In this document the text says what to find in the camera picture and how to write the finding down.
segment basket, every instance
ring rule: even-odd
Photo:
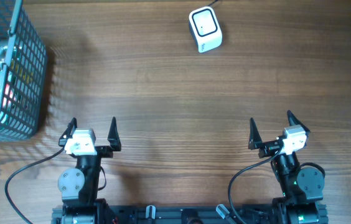
[[[0,0],[3,39],[8,48],[0,72],[0,141],[28,139],[37,131],[47,54],[22,0]]]

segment wooden tabletop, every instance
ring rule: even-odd
[[[200,54],[188,15],[207,3],[25,5],[49,52],[43,126],[29,141],[0,143],[0,223],[22,221],[6,179],[58,151],[73,117],[97,144],[118,120],[123,148],[102,160],[108,185],[98,194],[110,205],[214,206],[228,203],[233,174],[260,161],[247,148],[249,118],[269,141],[287,110],[312,131],[297,156],[326,170],[330,222],[351,223],[351,1],[220,2],[223,43]],[[50,222],[58,177],[74,166],[61,154],[11,182],[26,217]],[[236,204],[281,196],[269,164],[233,186]]]

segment mesh basket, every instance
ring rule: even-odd
[[[0,141],[37,131],[47,54],[21,0],[0,0],[0,40],[8,41],[0,72]]]

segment wooden table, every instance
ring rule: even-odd
[[[98,194],[110,205],[214,206],[228,203],[231,176],[260,160],[247,149],[249,118],[269,141],[287,110],[312,131],[297,155],[327,172],[330,222],[351,223],[351,1],[221,2],[223,44],[205,54],[188,15],[206,1],[74,2],[25,5],[49,51],[44,125],[29,141],[0,143],[0,223],[21,223],[6,179],[59,150],[72,117],[97,144],[117,117],[123,150],[102,161],[108,185]],[[62,204],[57,179],[74,166],[62,154],[19,174],[16,205],[49,223]],[[233,188],[236,204],[280,196],[269,164]]]

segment gray plastic basket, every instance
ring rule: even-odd
[[[8,49],[0,74],[0,141],[28,139],[37,131],[47,54],[22,0],[0,0],[3,39]]]

